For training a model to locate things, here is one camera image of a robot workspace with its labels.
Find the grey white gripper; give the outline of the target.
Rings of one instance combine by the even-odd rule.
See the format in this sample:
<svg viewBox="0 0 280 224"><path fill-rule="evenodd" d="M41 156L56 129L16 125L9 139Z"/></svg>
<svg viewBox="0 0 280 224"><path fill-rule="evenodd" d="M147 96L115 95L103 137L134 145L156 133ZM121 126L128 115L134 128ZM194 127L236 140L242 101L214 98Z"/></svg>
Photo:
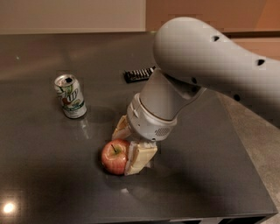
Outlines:
<svg viewBox="0 0 280 224"><path fill-rule="evenodd" d="M155 142L165 140L176 124L177 119L166 121L154 116L141 103L140 94L136 94L127 108L127 115L123 115L116 125L112 139L125 139L132 133L151 142L130 142L124 175L139 173L158 151Z"/></svg>

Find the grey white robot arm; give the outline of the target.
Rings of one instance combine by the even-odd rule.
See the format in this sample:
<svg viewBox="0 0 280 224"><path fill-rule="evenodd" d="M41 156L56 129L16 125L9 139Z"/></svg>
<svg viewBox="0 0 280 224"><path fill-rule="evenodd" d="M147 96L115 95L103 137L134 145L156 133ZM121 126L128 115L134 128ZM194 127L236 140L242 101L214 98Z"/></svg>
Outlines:
<svg viewBox="0 0 280 224"><path fill-rule="evenodd" d="M280 61L250 52L192 17L177 17L156 33L157 68L135 94L112 135L137 138L126 175L140 172L177 124L179 111L206 89L233 98L274 126L280 123Z"/></svg>

